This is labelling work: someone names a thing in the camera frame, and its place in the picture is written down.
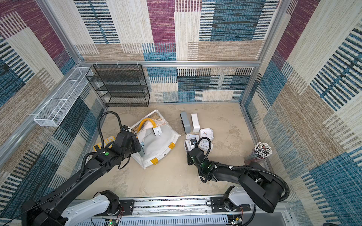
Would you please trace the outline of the light blue twin-bell clock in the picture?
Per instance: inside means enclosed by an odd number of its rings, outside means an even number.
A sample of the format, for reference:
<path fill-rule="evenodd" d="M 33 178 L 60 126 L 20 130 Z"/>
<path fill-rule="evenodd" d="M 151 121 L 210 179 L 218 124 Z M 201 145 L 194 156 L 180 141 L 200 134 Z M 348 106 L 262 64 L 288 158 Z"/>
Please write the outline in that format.
<path fill-rule="evenodd" d="M 139 154 L 141 157 L 143 157 L 143 156 L 145 155 L 144 146 L 145 146 L 144 141 L 142 141 L 142 142 L 140 143 L 140 151 L 138 152 L 138 154 Z"/>

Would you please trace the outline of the white digital clock back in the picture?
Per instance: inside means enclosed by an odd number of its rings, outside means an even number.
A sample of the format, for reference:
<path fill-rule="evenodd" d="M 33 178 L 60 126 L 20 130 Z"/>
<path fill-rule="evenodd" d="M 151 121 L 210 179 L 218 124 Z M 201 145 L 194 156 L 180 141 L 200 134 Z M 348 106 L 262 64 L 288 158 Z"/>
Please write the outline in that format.
<path fill-rule="evenodd" d="M 214 145 L 212 143 L 210 144 L 210 142 L 206 139 L 201 140 L 198 145 L 198 148 L 200 148 L 201 150 L 203 150 L 205 152 L 207 152 L 209 149 L 212 150 L 213 147 L 214 147 Z"/>

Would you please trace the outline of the small white gadget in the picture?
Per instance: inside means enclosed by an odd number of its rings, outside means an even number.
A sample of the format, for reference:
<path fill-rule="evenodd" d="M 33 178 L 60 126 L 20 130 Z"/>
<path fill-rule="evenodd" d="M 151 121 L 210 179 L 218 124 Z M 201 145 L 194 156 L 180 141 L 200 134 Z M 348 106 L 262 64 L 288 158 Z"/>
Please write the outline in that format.
<path fill-rule="evenodd" d="M 186 135 L 186 140 L 189 140 L 191 145 L 195 145 L 199 141 L 199 135 L 197 135 L 197 134 L 187 134 Z"/>

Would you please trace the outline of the white canvas tote bag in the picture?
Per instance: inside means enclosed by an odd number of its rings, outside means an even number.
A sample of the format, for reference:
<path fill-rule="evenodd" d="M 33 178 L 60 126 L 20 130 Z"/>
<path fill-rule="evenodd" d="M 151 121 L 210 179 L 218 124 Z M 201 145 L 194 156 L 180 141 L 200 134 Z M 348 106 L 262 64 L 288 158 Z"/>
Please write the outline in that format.
<path fill-rule="evenodd" d="M 161 127 L 161 136 L 155 136 L 154 127 Z M 143 168 L 156 165 L 160 160 L 166 157 L 169 152 L 175 148 L 176 142 L 180 137 L 169 125 L 168 121 L 158 111 L 154 110 L 136 124 L 131 126 L 136 132 L 136 137 L 141 143 L 144 141 L 145 155 L 141 157 L 138 153 L 132 154 L 132 158 Z"/>

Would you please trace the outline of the white square alarm clock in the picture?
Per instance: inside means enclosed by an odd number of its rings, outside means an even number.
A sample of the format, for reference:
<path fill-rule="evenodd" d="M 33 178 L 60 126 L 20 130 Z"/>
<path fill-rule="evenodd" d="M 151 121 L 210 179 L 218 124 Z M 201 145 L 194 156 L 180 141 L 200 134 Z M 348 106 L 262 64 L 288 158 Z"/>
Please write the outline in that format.
<path fill-rule="evenodd" d="M 214 139 L 214 132 L 211 128 L 203 128 L 199 131 L 199 137 L 207 137 L 210 139 L 210 141 L 213 141 Z"/>

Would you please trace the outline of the white cube digital clock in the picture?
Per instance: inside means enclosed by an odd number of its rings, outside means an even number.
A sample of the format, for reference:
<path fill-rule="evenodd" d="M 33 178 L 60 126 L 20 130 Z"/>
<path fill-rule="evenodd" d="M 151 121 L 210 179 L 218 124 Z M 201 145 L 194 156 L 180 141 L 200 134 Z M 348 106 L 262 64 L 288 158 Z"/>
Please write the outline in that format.
<path fill-rule="evenodd" d="M 199 133 L 200 124 L 199 124 L 198 114 L 192 113 L 191 114 L 191 119 L 192 119 L 193 133 Z"/>

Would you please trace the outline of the grey white device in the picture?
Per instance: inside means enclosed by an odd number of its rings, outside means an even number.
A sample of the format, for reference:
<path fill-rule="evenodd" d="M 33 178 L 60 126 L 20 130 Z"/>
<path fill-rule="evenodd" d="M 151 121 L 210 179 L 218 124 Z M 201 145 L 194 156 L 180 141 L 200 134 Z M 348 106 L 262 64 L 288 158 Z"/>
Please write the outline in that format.
<path fill-rule="evenodd" d="M 191 133 L 191 124 L 186 112 L 180 112 L 180 118 L 183 125 L 184 132 L 186 134 Z"/>

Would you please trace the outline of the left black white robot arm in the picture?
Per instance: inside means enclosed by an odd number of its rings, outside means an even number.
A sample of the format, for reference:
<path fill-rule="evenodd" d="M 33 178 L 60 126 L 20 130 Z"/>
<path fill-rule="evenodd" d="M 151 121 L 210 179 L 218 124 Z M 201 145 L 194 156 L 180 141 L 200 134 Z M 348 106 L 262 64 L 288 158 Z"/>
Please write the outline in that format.
<path fill-rule="evenodd" d="M 87 153 L 80 170 L 48 195 L 22 205 L 18 215 L 23 226 L 72 226 L 101 213 L 116 214 L 120 207 L 118 196 L 110 191 L 101 192 L 94 200 L 71 207 L 73 200 L 93 182 L 111 171 L 114 167 L 123 169 L 122 161 L 129 161 L 132 154 L 142 150 L 133 129 L 122 125 L 116 112 L 120 132 L 115 141 L 105 144 L 101 140 L 99 150 Z"/>

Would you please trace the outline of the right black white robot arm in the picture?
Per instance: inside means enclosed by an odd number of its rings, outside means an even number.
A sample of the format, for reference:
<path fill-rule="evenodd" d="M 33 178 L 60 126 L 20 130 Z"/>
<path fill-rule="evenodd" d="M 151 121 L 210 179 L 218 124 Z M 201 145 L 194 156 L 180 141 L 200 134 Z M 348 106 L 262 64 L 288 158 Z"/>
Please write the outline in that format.
<path fill-rule="evenodd" d="M 267 171 L 257 162 L 231 166 L 210 161 L 208 156 L 211 147 L 205 152 L 201 149 L 202 141 L 211 143 L 208 137 L 185 141 L 188 165 L 197 167 L 202 183 L 226 181 L 239 185 L 230 186 L 223 195 L 223 203 L 228 211 L 235 211 L 237 207 L 251 200 L 264 212 L 273 213 L 277 203 L 289 197 L 290 188 L 282 177 Z"/>

